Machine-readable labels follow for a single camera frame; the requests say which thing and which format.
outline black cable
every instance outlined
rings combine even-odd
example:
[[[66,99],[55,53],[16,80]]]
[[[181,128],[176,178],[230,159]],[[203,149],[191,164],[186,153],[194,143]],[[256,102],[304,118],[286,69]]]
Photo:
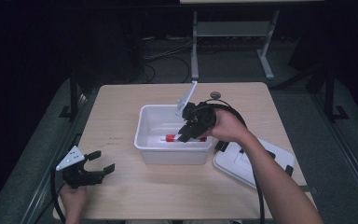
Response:
[[[219,101],[219,102],[225,103],[226,105],[209,104],[208,106],[211,106],[213,109],[219,108],[219,109],[223,109],[223,110],[226,110],[226,111],[230,112],[231,114],[233,114],[243,124],[243,126],[245,126],[247,128],[245,120],[243,119],[241,114],[237,110],[232,108],[228,103],[226,103],[226,102],[224,102],[222,100],[219,100],[219,99],[210,99],[210,100],[207,100],[205,102],[209,102],[209,101]],[[260,186],[258,184],[257,178],[255,177],[255,173],[254,173],[254,179],[255,179],[255,187],[257,189],[259,208],[260,208],[260,224],[264,224],[265,220],[266,220],[266,216],[265,216],[265,211],[264,211],[263,192],[262,192],[262,190],[261,190],[261,188],[260,188]]]
[[[153,79],[156,77],[156,70],[154,69],[153,66],[149,65],[149,64],[145,64],[145,67],[148,67],[152,70],[153,72],[153,75],[151,78],[149,78],[149,76],[146,74],[146,71],[144,70],[143,71],[143,74],[146,76],[147,80],[146,81],[143,81],[144,84],[148,84],[148,83],[153,83]]]
[[[171,56],[171,57],[158,57],[158,58],[156,58],[156,59],[148,59],[147,61],[148,61],[148,62],[153,62],[153,61],[164,60],[164,59],[175,59],[175,60],[181,61],[182,63],[185,64],[187,73],[186,73],[185,79],[183,79],[183,80],[181,81],[181,83],[185,83],[185,82],[187,81],[187,79],[190,77],[190,66],[188,65],[188,63],[187,63],[185,60],[183,60],[183,59],[181,59],[181,58],[177,58],[177,57]],[[154,69],[150,64],[145,64],[145,65],[148,65],[150,68],[152,68],[153,71],[154,71],[154,75],[156,74],[155,69]]]
[[[255,188],[257,189],[258,203],[260,207],[260,224],[264,224],[266,220],[266,215],[264,214],[263,191],[261,191],[260,185],[258,185],[258,181],[257,178],[255,177],[255,173],[254,173],[254,179],[255,179]]]
[[[62,189],[63,185],[65,183],[63,183],[61,186],[60,186],[60,189],[58,190],[58,192],[60,192],[60,190]],[[34,224],[36,224],[40,218],[43,216],[43,214],[45,214],[45,212],[48,210],[48,208],[53,204],[53,199],[50,200],[50,202],[48,202],[48,204],[45,206],[45,208],[43,208],[43,210],[40,212],[39,216],[36,218],[36,220],[34,221]]]
[[[62,213],[62,210],[60,208],[60,205],[58,203],[58,197],[56,197],[56,190],[55,190],[55,167],[51,167],[51,171],[50,171],[50,192],[51,192],[51,198],[52,201],[54,203],[54,207],[57,211],[58,216],[60,217],[60,220],[62,223],[65,223],[65,216]]]

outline wire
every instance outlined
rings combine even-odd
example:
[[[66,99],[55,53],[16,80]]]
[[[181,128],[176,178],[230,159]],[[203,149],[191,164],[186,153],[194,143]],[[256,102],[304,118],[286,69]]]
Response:
[[[263,199],[263,192],[261,191],[260,185],[258,184],[257,178],[255,177],[254,173],[254,179],[255,179],[255,188],[257,189],[257,195],[258,195],[258,203],[260,207],[260,224],[264,224],[266,220],[266,216],[264,214],[264,199]]]
[[[60,220],[62,223],[65,223],[65,216],[62,213],[62,210],[60,208],[60,205],[58,204],[58,197],[56,197],[57,192],[55,191],[55,168],[52,167],[50,171],[50,192],[51,192],[51,198],[54,203],[54,207],[57,211],[58,216],[60,217]]]
[[[60,189],[58,190],[58,192],[60,192],[60,190],[62,189],[62,187],[65,185],[65,183],[62,183],[62,185],[60,186]],[[43,214],[45,214],[45,212],[48,210],[48,208],[53,204],[53,200],[51,199],[50,202],[48,202],[48,204],[45,206],[45,208],[43,208],[43,210],[40,212],[39,216],[36,218],[36,221],[34,222],[34,224],[36,224],[40,218],[43,216]]]
[[[153,68],[153,66],[149,65],[149,64],[145,64],[145,67],[148,67],[152,70],[153,72],[153,75],[151,78],[149,78],[149,76],[147,75],[146,71],[142,71],[142,74],[141,74],[141,80],[143,81],[144,84],[148,84],[148,83],[153,83],[153,79],[155,78],[156,76],[156,70]]]
[[[186,77],[181,81],[181,83],[185,83],[188,80],[188,78],[190,77],[190,66],[188,65],[188,63],[185,60],[171,56],[171,57],[160,57],[160,58],[156,58],[156,59],[151,59],[151,60],[149,60],[149,62],[154,62],[156,60],[166,60],[166,59],[174,59],[174,60],[180,61],[186,66]],[[144,83],[151,83],[152,80],[156,76],[156,70],[150,64],[145,64],[145,66],[147,66],[153,70],[153,76],[152,76],[152,78],[148,78],[148,76],[146,76],[148,78],[148,81],[144,82]]]

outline plastic container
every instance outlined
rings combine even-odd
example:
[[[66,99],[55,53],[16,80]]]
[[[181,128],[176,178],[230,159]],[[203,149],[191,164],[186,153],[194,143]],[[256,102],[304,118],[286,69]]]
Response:
[[[213,147],[205,142],[166,142],[166,134],[178,133],[185,122],[175,115],[178,105],[144,105],[141,109],[134,145],[148,164],[204,164]]]

